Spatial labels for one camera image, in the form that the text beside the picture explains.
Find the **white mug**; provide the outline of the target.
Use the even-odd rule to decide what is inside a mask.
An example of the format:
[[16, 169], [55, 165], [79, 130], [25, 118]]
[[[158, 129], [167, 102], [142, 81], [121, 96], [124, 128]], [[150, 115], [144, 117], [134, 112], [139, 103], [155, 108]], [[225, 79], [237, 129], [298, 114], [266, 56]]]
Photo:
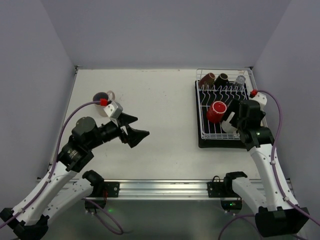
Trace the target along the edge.
[[233, 134], [237, 131], [237, 128], [232, 126], [231, 120], [234, 117], [235, 113], [231, 112], [226, 120], [223, 120], [221, 122], [221, 128], [222, 130], [227, 134]]

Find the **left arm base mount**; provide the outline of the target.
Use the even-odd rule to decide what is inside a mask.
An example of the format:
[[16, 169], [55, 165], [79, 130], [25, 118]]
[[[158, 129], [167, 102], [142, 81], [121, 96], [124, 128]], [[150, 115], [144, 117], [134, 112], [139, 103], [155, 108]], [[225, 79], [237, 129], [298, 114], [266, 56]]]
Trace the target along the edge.
[[98, 210], [98, 207], [88, 200], [94, 202], [101, 208], [105, 208], [108, 199], [118, 198], [120, 191], [120, 183], [118, 181], [102, 181], [93, 187], [92, 193], [85, 197], [84, 207], [88, 211]]

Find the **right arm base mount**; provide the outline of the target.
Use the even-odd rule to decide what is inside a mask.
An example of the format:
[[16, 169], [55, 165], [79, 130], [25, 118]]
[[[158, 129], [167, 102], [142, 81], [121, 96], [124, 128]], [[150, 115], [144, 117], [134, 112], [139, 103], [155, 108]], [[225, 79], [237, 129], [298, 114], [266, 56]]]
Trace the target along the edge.
[[233, 191], [232, 182], [236, 178], [248, 176], [242, 171], [226, 173], [221, 179], [218, 175], [206, 183], [209, 198], [219, 198], [220, 205], [227, 213], [239, 213], [243, 207], [242, 198]]

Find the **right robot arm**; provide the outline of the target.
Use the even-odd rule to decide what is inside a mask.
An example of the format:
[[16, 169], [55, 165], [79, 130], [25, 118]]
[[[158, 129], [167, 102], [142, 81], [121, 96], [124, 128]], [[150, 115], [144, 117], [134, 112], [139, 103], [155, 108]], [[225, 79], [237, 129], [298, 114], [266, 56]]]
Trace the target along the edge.
[[242, 171], [229, 172], [221, 181], [207, 182], [210, 198], [241, 198], [254, 214], [255, 225], [264, 238], [297, 234], [309, 220], [306, 207], [299, 207], [292, 194], [276, 153], [275, 139], [268, 127], [261, 103], [253, 99], [232, 100], [223, 115], [234, 127], [253, 159], [264, 193], [258, 191]]

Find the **red mug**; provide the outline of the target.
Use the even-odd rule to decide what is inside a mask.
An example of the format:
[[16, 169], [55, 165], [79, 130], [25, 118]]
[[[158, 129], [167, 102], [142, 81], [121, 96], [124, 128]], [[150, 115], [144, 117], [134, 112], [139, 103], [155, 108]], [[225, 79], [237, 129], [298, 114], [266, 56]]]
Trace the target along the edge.
[[206, 118], [213, 124], [218, 124], [222, 121], [224, 114], [227, 111], [227, 105], [222, 101], [214, 101], [206, 113]]

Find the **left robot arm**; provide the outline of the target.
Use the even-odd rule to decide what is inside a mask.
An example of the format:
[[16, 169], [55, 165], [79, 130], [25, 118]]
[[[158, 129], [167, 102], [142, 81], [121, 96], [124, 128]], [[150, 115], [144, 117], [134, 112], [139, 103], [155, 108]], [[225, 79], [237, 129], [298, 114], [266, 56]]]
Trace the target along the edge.
[[120, 114], [120, 119], [97, 126], [92, 117], [82, 117], [71, 131], [47, 174], [31, 193], [13, 208], [4, 208], [0, 218], [20, 240], [40, 240], [55, 217], [86, 197], [111, 196], [112, 188], [94, 170], [86, 171], [80, 180], [64, 192], [61, 189], [94, 158], [93, 149], [114, 139], [131, 148], [150, 133], [130, 124], [135, 116]]

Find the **pink beige mug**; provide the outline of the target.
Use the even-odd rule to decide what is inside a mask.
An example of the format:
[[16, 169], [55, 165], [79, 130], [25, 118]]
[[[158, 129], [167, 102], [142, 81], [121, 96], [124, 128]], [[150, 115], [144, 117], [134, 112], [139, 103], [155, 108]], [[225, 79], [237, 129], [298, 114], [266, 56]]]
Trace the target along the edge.
[[113, 101], [115, 100], [115, 98], [116, 98], [115, 93], [112, 90], [109, 90], [107, 92], [98, 92], [93, 96], [92, 100], [97, 102], [95, 104], [95, 108], [100, 116], [107, 117], [107, 114], [104, 110], [105, 105], [101, 105], [101, 103], [105, 101], [108, 101], [108, 102]]

